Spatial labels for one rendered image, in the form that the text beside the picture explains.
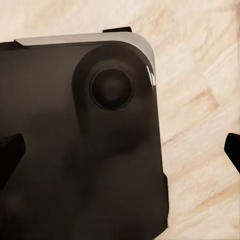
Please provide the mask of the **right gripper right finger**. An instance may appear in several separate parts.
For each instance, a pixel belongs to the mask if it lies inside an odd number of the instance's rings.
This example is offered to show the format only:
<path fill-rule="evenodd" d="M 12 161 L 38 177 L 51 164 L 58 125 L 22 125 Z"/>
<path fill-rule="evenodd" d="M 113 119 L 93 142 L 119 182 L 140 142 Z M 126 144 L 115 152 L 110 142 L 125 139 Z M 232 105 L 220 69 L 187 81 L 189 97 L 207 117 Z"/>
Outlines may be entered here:
<path fill-rule="evenodd" d="M 235 133 L 229 133 L 227 135 L 224 151 L 240 172 L 240 135 Z"/>

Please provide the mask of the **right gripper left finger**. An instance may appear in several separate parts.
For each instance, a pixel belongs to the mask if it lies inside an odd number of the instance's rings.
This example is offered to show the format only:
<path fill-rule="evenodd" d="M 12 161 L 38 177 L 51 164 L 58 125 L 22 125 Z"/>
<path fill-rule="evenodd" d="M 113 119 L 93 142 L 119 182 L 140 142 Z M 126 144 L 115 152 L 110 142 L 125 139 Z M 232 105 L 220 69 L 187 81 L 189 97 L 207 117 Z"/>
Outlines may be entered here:
<path fill-rule="evenodd" d="M 22 133 L 0 138 L 0 193 L 26 152 Z"/>

